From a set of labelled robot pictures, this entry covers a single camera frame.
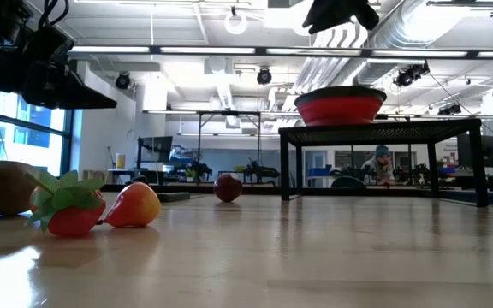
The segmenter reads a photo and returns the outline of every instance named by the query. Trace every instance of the metal table frame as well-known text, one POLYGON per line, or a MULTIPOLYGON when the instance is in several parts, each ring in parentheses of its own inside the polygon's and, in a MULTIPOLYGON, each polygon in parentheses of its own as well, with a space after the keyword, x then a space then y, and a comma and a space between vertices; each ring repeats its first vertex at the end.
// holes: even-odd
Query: metal table frame
POLYGON ((484 172, 484 158, 479 119, 448 120, 448 121, 411 121, 373 123, 362 125, 344 125, 331 127, 287 127, 280 128, 281 137, 281 199, 291 198, 290 180, 288 176, 288 144, 296 147, 296 189, 297 195, 303 188, 303 157, 302 148, 306 146, 333 145, 427 145, 431 172, 431 195, 439 197, 437 172, 437 154, 435 144, 455 137, 461 133, 469 133, 473 176, 477 194, 477 207, 488 206, 488 192, 484 172))

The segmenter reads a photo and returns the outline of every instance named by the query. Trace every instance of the yellow object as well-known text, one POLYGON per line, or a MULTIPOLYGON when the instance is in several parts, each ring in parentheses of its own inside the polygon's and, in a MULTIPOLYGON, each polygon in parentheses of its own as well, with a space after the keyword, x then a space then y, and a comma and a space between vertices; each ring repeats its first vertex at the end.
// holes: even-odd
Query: yellow object
POLYGON ((125 154, 117 153, 116 168, 125 169, 125 154))

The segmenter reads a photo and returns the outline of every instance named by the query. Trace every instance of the table leg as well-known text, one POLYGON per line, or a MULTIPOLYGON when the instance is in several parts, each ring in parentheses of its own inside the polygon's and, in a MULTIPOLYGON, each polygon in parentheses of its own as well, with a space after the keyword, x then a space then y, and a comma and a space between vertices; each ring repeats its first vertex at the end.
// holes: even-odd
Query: table leg
POLYGON ((290 180, 288 178, 288 136, 281 135, 281 200, 290 200, 290 180))
POLYGON ((429 156, 429 171, 431 175, 431 192, 433 198, 438 198, 438 171, 437 171, 437 153, 435 152, 435 144, 427 144, 427 152, 429 156))
POLYGON ((486 174, 484 172, 483 142, 480 136, 480 127, 469 130, 471 143, 472 175, 475 180, 477 207, 488 206, 488 191, 486 188, 486 174))
POLYGON ((304 187, 304 175, 302 162, 302 149, 301 146, 296 146, 296 194, 302 194, 302 188, 304 187))

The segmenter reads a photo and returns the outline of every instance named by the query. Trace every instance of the strawberry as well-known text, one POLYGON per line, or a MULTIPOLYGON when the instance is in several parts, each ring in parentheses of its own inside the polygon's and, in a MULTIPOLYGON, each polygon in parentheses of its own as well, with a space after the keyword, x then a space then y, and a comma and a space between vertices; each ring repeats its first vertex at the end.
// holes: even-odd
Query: strawberry
POLYGON ((41 229, 57 236, 78 237, 89 233, 102 216, 106 203, 99 188, 104 181, 78 181, 77 171, 70 171, 60 180, 41 170, 38 179, 25 175, 39 186, 32 193, 31 224, 40 221, 41 229))

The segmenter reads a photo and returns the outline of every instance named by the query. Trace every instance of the beanie hat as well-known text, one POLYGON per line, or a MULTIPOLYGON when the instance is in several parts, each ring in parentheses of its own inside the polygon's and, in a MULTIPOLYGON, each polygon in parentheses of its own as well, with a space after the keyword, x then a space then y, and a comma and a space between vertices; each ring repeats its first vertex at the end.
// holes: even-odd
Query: beanie hat
POLYGON ((376 147, 376 157, 382 157, 384 155, 389 155, 389 149, 385 145, 378 145, 376 147))

